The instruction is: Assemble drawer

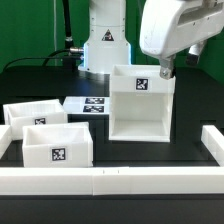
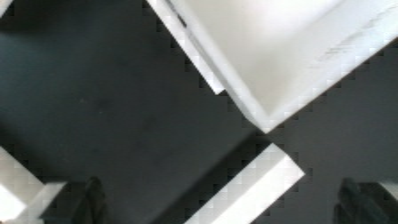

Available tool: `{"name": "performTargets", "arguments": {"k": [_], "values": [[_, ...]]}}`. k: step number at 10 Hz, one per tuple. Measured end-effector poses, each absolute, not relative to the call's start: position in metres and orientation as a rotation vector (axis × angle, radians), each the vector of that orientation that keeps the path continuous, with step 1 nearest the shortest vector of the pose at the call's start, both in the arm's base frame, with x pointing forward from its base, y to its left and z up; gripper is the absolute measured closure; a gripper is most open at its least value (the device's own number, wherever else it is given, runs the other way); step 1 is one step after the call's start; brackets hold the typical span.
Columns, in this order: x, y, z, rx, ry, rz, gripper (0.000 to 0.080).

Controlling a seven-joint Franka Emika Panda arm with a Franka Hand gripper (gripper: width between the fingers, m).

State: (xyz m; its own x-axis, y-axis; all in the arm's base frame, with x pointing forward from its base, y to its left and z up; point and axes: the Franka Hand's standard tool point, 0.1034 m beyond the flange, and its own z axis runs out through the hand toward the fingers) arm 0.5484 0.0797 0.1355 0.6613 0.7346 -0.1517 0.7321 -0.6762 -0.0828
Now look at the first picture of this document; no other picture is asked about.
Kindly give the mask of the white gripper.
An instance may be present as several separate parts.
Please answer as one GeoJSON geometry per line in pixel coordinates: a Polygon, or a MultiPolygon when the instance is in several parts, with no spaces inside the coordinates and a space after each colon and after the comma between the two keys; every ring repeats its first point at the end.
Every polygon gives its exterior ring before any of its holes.
{"type": "Polygon", "coordinates": [[[219,34],[223,28],[224,0],[146,0],[140,48],[160,59],[160,77],[169,80],[174,54],[219,34]]]}

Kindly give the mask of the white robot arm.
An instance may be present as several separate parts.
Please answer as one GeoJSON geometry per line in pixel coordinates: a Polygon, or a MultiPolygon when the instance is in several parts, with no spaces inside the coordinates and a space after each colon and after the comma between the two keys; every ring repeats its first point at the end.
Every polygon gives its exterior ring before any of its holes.
{"type": "MultiPolygon", "coordinates": [[[[81,69],[109,73],[130,61],[125,39],[125,0],[90,0],[90,36],[81,69]]],[[[196,65],[209,38],[224,29],[224,0],[146,0],[139,35],[141,51],[159,60],[160,76],[173,76],[177,53],[187,49],[196,65]]]]}

